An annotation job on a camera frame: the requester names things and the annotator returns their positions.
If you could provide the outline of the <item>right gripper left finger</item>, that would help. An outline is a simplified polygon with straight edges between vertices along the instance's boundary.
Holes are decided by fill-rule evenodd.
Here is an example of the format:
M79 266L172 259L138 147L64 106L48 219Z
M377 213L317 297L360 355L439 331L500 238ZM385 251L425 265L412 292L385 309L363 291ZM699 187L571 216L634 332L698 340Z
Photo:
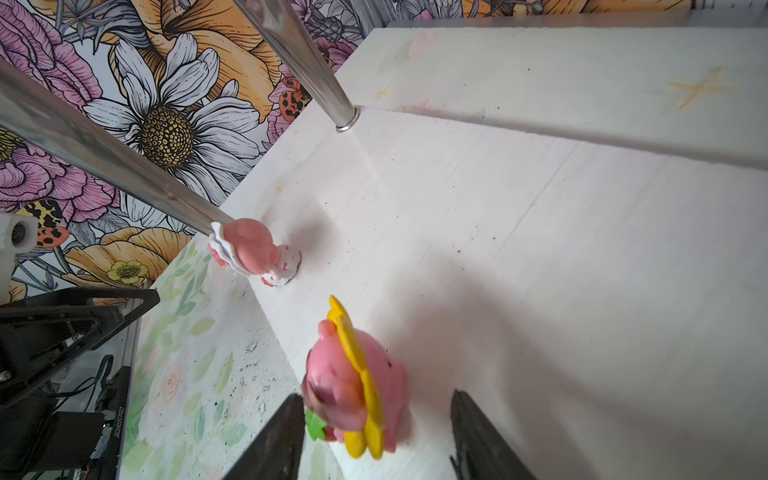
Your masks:
M296 480L305 437L302 397L290 394L251 444L229 469L224 480Z

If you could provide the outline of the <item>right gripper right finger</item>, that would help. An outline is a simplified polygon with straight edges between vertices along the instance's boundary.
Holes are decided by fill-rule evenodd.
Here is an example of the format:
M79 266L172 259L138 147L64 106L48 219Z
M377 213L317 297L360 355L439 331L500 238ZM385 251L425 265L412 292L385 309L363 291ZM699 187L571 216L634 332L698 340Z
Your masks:
M450 419L457 479L536 479L467 392L453 392Z

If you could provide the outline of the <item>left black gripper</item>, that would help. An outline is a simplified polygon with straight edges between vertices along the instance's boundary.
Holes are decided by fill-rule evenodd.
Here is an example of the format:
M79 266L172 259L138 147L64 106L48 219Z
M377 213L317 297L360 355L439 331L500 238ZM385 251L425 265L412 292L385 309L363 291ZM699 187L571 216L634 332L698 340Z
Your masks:
M154 289L72 287L1 307L3 479L60 470L118 476L130 367L106 383L92 411L57 410L44 393L30 394L159 302Z

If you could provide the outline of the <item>pink toy with yellow flower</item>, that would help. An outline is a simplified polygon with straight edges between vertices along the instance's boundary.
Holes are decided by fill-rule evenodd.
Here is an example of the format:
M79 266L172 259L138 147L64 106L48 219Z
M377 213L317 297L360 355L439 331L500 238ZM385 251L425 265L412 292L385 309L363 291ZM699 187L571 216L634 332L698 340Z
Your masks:
M310 438L341 443L354 459L395 452L407 405L405 366L355 328L335 297L329 298L318 335L301 382Z

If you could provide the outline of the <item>pink white hooded toy figure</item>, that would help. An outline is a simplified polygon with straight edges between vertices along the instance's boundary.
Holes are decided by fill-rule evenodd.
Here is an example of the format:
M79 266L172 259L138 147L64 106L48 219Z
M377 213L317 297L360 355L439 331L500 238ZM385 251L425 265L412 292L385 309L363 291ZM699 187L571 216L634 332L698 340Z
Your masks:
M242 218L211 223L208 248L222 268L244 277L259 277L269 287L288 284L297 275L301 252L287 244L276 245L266 225Z

